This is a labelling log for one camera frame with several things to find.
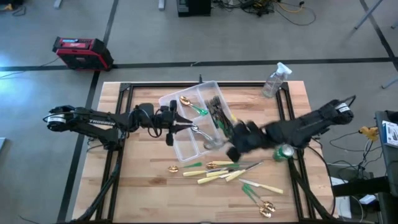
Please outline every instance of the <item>gray floor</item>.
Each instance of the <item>gray floor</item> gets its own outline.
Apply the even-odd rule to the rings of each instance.
[[[53,60],[56,56],[51,48],[56,36],[103,38],[112,1],[64,1],[61,10],[53,9],[52,3],[28,1],[23,17],[0,13],[4,30],[0,34],[0,67],[39,66]],[[214,9],[211,17],[178,18],[171,0],[164,12],[157,10],[155,0],[120,0],[108,47],[116,63],[388,57],[369,21],[353,32],[364,14],[359,1],[313,0],[305,5],[314,9],[317,21],[297,27],[276,13],[257,18],[240,10],[229,13]],[[389,26],[398,19],[397,10],[398,2],[385,0],[374,12],[395,54],[398,30]],[[305,14],[290,18],[297,22],[310,19]],[[354,121],[334,127],[322,137],[328,162],[344,159],[357,164],[361,153],[341,151],[328,142],[361,126],[374,125],[376,110],[397,110],[392,102],[398,85],[387,90],[379,87],[398,75],[393,64],[289,67],[294,71],[291,80],[305,82],[313,109],[331,99],[358,96],[353,105]],[[114,69],[99,76],[93,108],[98,104],[103,82],[197,80],[198,74],[204,80],[264,80],[274,69],[273,65]],[[24,72],[0,80],[0,137],[8,138],[0,152],[0,224],[26,223],[18,215],[39,223],[56,221],[77,134],[50,132],[41,118],[54,106],[84,106],[92,77],[93,72],[53,70]],[[364,136],[357,135],[338,144],[360,150],[365,142]],[[368,160],[379,153],[370,153]],[[366,171],[384,175],[383,160],[369,164]],[[77,187],[76,183],[70,208]]]

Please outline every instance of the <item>clear plastic utensil tray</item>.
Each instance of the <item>clear plastic utensil tray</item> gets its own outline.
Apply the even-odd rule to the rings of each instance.
[[[180,102],[180,96],[185,96],[193,105],[207,111],[208,108],[206,107],[205,100],[211,100],[214,96],[218,96],[220,98],[221,106],[225,115],[231,120],[231,111],[225,102],[217,82],[205,82],[200,85],[163,96],[159,99],[159,104],[161,106],[168,106],[170,105],[170,100],[177,100],[177,112],[179,115],[193,121],[193,123],[196,124],[200,130],[206,134],[225,139],[223,131],[221,129],[216,129],[210,113],[205,116],[201,116],[190,106],[182,105]],[[203,143],[205,141],[206,140],[202,135],[193,133],[191,129],[185,129],[177,134],[174,134],[174,149],[179,161],[187,162],[211,152],[203,147]]]

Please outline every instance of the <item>wooden table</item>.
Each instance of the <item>wooden table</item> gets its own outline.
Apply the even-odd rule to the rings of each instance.
[[[98,110],[115,112],[119,82],[104,83]],[[311,111],[303,82],[289,82],[290,95],[296,117]],[[153,103],[159,107],[161,96],[179,91],[178,88],[135,88],[132,105]],[[279,120],[275,99],[262,96],[259,87],[222,87],[221,91],[235,117],[253,120],[257,124]],[[319,152],[319,145],[311,145]],[[292,184],[286,162],[274,162],[273,150],[258,150],[245,155],[245,161],[265,159],[263,165],[245,173],[242,178],[284,190],[280,195],[265,189],[257,189],[263,200],[272,202],[276,212],[272,218],[260,216],[258,208],[241,190],[242,183],[223,179],[198,185],[201,176],[182,177],[182,172],[171,174],[168,166],[185,166],[194,162],[228,160],[224,152],[212,152],[181,164],[174,149],[165,144],[165,135],[150,137],[146,129],[131,133],[126,141],[114,222],[295,222]],[[106,151],[96,148],[87,154],[73,218],[79,217],[96,197],[103,176]],[[305,161],[312,192],[327,210],[331,210],[333,196],[324,163],[311,150],[305,151]],[[305,197],[301,192],[304,213],[307,214]],[[106,200],[103,217],[106,217]]]

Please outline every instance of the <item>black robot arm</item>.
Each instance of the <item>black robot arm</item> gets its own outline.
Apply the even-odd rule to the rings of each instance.
[[[82,107],[58,106],[49,111],[44,118],[51,131],[73,131],[85,136],[97,138],[105,149],[117,150],[123,135],[136,131],[139,127],[152,128],[155,132],[152,137],[159,137],[162,129],[168,129],[166,143],[173,145],[173,134],[190,128],[192,121],[181,117],[177,113],[177,102],[172,100],[170,106],[161,106],[154,113],[154,105],[143,103],[137,105],[130,113],[112,114]],[[94,124],[110,126],[103,129]]]
[[[258,148],[273,148],[280,144],[290,144],[296,148],[305,147],[312,136],[323,134],[331,125],[348,124],[354,114],[346,102],[355,99],[332,100],[311,113],[290,121],[274,121],[258,128],[253,122],[238,123],[233,137],[229,140],[234,147],[227,152],[228,157],[238,162],[241,154]]]

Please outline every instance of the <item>spray bottle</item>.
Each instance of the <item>spray bottle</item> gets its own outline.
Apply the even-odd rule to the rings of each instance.
[[[292,73],[291,69],[283,63],[279,62],[277,65],[278,69],[267,78],[266,84],[262,88],[262,94],[268,98],[275,96],[281,84]]]

